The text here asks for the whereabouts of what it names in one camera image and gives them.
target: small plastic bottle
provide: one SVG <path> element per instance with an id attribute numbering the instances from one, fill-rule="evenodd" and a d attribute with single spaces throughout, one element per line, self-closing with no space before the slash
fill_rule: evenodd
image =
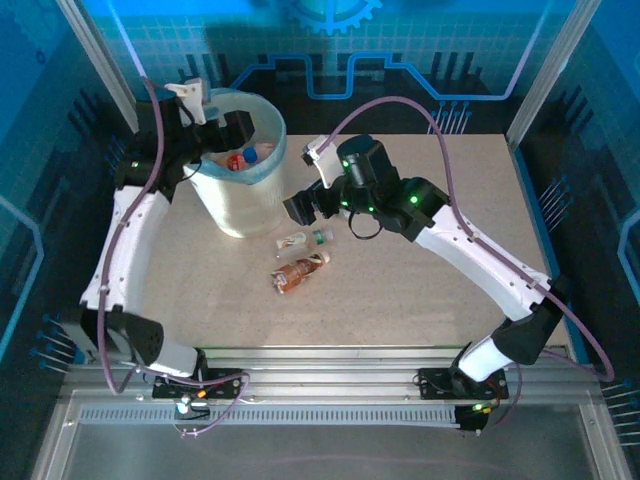
<path id="1" fill-rule="evenodd" d="M 288 237 L 276 240 L 276 258 L 304 257 L 311 253 L 316 245 L 324 245 L 333 240 L 333 230 L 331 227 L 324 227 L 311 232 L 311 237 L 304 232 L 294 233 Z"/>
<path id="2" fill-rule="evenodd" d="M 330 257 L 326 252 L 314 253 L 306 258 L 301 258 L 288 265 L 284 265 L 271 272 L 273 288 L 283 294 L 297 285 L 300 285 L 309 275 L 323 265 L 329 263 Z"/>

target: transparent enclosure wall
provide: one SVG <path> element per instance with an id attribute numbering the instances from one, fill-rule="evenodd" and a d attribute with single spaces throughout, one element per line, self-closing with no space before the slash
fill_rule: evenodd
<path id="1" fill-rule="evenodd" d="M 129 85 L 144 96 L 105 0 L 86 0 Z M 114 0 L 153 80 L 201 76 L 264 95 L 290 133 L 330 131 L 356 105 L 407 95 L 449 133 L 506 131 L 572 0 Z M 384 106 L 352 131 L 426 131 Z"/>
<path id="2" fill-rule="evenodd" d="M 637 1 L 602 2 L 521 145 L 574 307 L 629 390 L 640 369 L 638 18 Z M 609 404 L 637 466 L 640 414 L 623 405 L 633 397 Z"/>
<path id="3" fill-rule="evenodd" d="M 43 318 L 90 278 L 130 133 L 54 1 L 0 1 L 0 31 L 0 476 L 13 480 L 74 355 Z"/>

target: plastic bottle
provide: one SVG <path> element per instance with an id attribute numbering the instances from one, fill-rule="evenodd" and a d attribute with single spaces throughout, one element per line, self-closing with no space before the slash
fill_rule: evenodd
<path id="1" fill-rule="evenodd" d="M 280 294 L 288 292 L 295 286 L 300 285 L 309 275 L 320 267 L 329 263 L 329 260 L 330 257 L 328 253 L 320 252 L 284 265 L 271 272 L 273 288 Z"/>
<path id="2" fill-rule="evenodd" d="M 249 165 L 260 163 L 273 152 L 273 143 L 256 143 L 253 147 L 247 147 L 242 155 Z"/>
<path id="3" fill-rule="evenodd" d="M 297 232 L 276 240 L 276 258 L 304 257 L 309 255 L 316 245 L 324 245 L 332 240 L 333 229 L 331 227 L 314 230 L 310 236 L 304 232 Z"/>

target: bottle label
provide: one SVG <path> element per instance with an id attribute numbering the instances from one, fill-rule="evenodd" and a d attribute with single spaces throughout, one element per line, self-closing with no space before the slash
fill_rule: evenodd
<path id="1" fill-rule="evenodd" d="M 278 249 L 292 247 L 294 245 L 301 245 L 307 243 L 307 236 L 302 233 L 294 233 L 293 235 L 289 235 L 288 237 L 281 238 L 280 240 L 276 240 L 276 245 Z"/>

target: trash bin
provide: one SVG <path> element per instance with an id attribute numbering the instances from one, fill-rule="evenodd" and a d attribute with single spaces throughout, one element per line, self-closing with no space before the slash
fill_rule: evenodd
<path id="1" fill-rule="evenodd" d="M 280 112 L 259 95 L 213 89 L 210 98 L 205 106 L 207 120 L 219 118 L 224 126 L 225 113 L 244 110 L 251 114 L 255 133 L 237 151 L 203 154 L 200 169 L 186 166 L 185 174 L 193 174 L 191 183 L 223 232 L 238 238 L 263 235 L 275 229 L 285 216 L 282 206 L 287 149 L 284 120 Z M 274 144 L 273 152 L 246 170 L 231 171 L 216 163 L 262 142 Z"/>

